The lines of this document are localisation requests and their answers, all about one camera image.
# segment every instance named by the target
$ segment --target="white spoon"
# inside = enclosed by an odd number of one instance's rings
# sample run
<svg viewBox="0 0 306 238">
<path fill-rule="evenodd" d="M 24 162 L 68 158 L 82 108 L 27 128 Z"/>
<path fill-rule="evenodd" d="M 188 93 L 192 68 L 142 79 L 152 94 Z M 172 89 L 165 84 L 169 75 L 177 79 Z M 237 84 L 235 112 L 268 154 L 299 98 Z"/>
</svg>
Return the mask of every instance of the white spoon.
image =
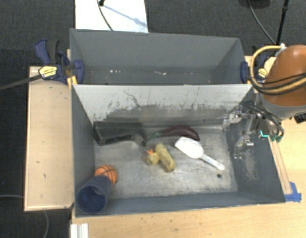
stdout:
<svg viewBox="0 0 306 238">
<path fill-rule="evenodd" d="M 223 164 L 217 162 L 216 160 L 206 155 L 204 153 L 202 145 L 191 138 L 181 137 L 180 139 L 177 140 L 175 146 L 180 151 L 185 153 L 188 157 L 191 157 L 193 159 L 202 159 L 219 170 L 224 170 L 226 168 Z"/>
</svg>

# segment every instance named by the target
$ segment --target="eggplant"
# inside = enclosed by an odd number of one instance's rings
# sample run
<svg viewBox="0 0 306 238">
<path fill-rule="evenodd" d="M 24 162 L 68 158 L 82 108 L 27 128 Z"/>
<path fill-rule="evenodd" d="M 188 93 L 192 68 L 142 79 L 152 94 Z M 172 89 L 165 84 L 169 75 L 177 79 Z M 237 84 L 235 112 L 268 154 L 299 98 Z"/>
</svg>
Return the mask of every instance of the eggplant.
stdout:
<svg viewBox="0 0 306 238">
<path fill-rule="evenodd" d="M 176 125 L 173 127 L 166 128 L 164 130 L 157 131 L 153 135 L 151 135 L 148 140 L 157 137 L 167 137 L 167 136 L 182 136 L 182 137 L 191 138 L 196 141 L 200 141 L 198 133 L 193 128 L 186 125 Z"/>
</svg>

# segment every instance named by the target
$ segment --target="blue cup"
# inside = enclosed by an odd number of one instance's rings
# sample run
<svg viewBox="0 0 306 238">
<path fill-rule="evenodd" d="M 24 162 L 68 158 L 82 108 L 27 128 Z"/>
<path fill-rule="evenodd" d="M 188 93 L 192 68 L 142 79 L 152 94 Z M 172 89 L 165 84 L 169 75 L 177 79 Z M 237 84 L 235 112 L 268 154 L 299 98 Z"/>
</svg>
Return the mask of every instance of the blue cup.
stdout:
<svg viewBox="0 0 306 238">
<path fill-rule="evenodd" d="M 94 176 L 77 194 L 77 205 L 85 214 L 98 214 L 108 204 L 112 182 L 106 176 Z"/>
</svg>

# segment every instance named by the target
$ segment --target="wooden table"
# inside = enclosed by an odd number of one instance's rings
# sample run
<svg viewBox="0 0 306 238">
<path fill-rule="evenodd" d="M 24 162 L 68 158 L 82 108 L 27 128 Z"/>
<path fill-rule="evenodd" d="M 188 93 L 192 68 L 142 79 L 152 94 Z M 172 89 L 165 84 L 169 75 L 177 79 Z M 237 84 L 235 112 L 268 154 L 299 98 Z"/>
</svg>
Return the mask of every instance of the wooden table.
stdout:
<svg viewBox="0 0 306 238">
<path fill-rule="evenodd" d="M 31 75 L 36 73 L 32 67 Z M 53 81 L 30 83 L 25 211 L 73 203 L 69 117 L 68 87 Z M 72 223 L 88 223 L 90 238 L 306 237 L 306 122 L 286 120 L 283 127 L 279 147 L 289 180 L 303 195 L 301 203 L 92 218 L 73 214 Z"/>
</svg>

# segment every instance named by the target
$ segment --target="orange ball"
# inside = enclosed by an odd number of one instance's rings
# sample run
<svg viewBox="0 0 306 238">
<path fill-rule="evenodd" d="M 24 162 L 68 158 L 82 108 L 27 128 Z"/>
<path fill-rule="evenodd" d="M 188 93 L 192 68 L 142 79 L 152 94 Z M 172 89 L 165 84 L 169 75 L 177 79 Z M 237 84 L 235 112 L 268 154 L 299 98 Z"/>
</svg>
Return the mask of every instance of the orange ball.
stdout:
<svg viewBox="0 0 306 238">
<path fill-rule="evenodd" d="M 110 165 L 103 165 L 98 167 L 94 173 L 94 176 L 106 176 L 110 179 L 113 185 L 118 181 L 118 173 L 115 168 Z"/>
</svg>

